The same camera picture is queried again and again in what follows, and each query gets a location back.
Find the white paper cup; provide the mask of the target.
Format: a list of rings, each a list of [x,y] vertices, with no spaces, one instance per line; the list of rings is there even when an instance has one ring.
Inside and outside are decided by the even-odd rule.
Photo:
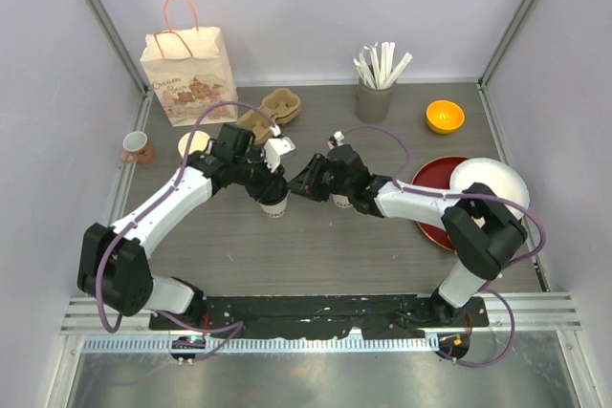
[[[343,195],[332,194],[331,195],[333,203],[343,209],[352,208],[353,204],[350,202],[349,198]]]
[[[285,214],[288,202],[288,191],[283,191],[274,196],[268,196],[259,200],[263,212],[266,216],[276,219]]]

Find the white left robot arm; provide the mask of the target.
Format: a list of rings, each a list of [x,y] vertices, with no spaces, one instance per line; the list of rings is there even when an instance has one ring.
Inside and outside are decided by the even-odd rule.
[[[278,127],[261,146],[252,131],[231,124],[199,145],[193,143],[195,137],[188,135],[180,167],[153,196],[110,226],[93,224],[84,233],[76,285],[96,299],[102,327],[110,333],[117,327],[109,323],[108,309],[120,318],[153,311],[185,331],[203,323],[203,291],[176,277],[153,275],[149,259],[176,225],[220,190],[242,186],[274,218],[286,209],[288,185],[281,161],[295,146]]]

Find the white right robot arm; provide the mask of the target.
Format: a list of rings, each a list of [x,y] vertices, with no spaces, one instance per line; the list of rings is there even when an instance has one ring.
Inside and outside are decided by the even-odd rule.
[[[359,213],[402,218],[441,228],[458,262],[429,297],[430,312],[421,320],[451,327],[462,320],[472,296],[511,262],[527,238],[511,202],[484,183],[462,191],[410,186],[371,173],[348,145],[315,154],[288,184],[292,193],[315,202],[345,198]]]

